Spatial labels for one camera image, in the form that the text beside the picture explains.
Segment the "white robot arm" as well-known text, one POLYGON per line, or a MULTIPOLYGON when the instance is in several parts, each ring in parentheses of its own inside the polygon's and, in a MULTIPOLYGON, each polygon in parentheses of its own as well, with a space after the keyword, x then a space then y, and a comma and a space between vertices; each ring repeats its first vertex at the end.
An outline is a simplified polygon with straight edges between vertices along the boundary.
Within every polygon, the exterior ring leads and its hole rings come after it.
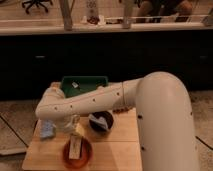
POLYGON ((152 72, 67 98, 62 90, 45 90, 35 114, 42 120, 133 107, 143 171, 200 171, 189 93, 168 72, 152 72))

